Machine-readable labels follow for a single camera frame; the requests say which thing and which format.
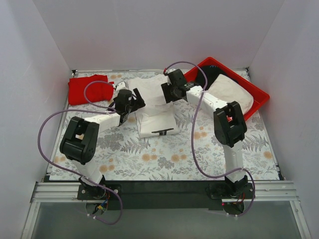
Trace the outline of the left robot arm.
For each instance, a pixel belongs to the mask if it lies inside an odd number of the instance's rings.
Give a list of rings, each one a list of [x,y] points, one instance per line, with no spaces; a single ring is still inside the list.
[[[145,107],[137,88],[120,89],[114,98],[115,112],[89,118],[71,118],[60,144],[60,152],[72,161],[81,174],[79,181],[93,198],[105,196],[105,177],[93,160],[98,135],[108,129],[121,126],[130,113]]]

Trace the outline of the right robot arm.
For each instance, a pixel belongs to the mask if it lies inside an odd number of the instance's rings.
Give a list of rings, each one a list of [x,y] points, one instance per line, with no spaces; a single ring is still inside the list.
[[[207,79],[204,86],[200,86],[197,82],[187,81],[180,69],[165,69],[163,74],[167,76],[167,83],[161,88],[167,103],[185,100],[196,105],[197,111],[204,110],[213,118],[214,134],[223,146],[225,156],[224,188],[229,197],[239,197],[248,184],[242,156],[247,126],[239,103],[228,103],[207,92]]]

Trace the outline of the white t shirt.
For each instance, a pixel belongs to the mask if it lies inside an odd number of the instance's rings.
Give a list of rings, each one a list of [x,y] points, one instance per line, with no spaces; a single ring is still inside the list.
[[[167,77],[163,74],[148,79],[128,80],[129,89],[138,89],[146,104],[136,111],[140,138],[172,135],[180,132],[175,120],[174,105],[165,102],[161,88],[163,83],[167,83]]]

